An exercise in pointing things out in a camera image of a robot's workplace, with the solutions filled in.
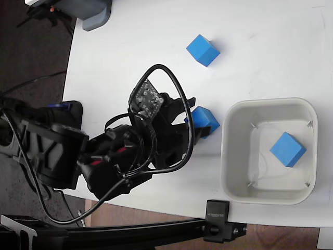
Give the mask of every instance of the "wooden floor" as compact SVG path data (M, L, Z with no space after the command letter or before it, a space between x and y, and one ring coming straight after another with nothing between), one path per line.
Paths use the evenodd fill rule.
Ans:
M95 202L86 201L86 210ZM157 212L103 204L97 211L86 219L87 226L120 226L142 223L153 223L171 220L182 220L180 217ZM292 228L248 225L246 236L233 242L216 244L204 242L202 239L160 246L158 250L203 250L203 249L317 249L319 228Z

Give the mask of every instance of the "blue foam block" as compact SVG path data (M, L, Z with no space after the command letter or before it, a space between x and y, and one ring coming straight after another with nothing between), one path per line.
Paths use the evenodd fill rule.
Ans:
M305 153L306 148L295 137L284 132L280 139L271 148L271 152L286 167L293 167Z
M209 109L198 106L192 112L195 128L211 127L210 134L213 133L219 126L219 122L215 119Z
M220 54L211 42L202 35L198 35L186 49L196 61L206 67Z

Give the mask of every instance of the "black clamp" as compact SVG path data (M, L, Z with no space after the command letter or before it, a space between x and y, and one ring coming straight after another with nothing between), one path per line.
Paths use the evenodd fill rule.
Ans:
M207 201L204 241L223 243L225 241L233 241L246 234L247 225L228 222L228 214L228 201Z

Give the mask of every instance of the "dark floor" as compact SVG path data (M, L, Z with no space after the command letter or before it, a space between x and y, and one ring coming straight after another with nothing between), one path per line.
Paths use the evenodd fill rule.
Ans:
M26 18L29 9L24 0L0 0L0 91L39 76L66 70L71 37L59 23L52 27L48 20ZM9 97L28 102L34 107L57 103L62 99L65 75L23 87ZM72 211L84 211L84 200L68 196ZM47 203L56 218L69 219L59 194ZM49 222L37 196L29 189L17 164L0 155L0 214L28 215Z

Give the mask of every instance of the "black metal bracket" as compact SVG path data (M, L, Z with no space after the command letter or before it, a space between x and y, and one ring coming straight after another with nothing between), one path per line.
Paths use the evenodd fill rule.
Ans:
M228 210L229 202L207 201L205 220L87 228L58 228L29 216L1 215L7 230L0 227L0 241L14 250L153 249L201 237L223 243L246 234L246 224L227 221Z
M228 222L228 214L228 201L207 201L204 241L223 243L225 241L233 241L246 234L247 225Z

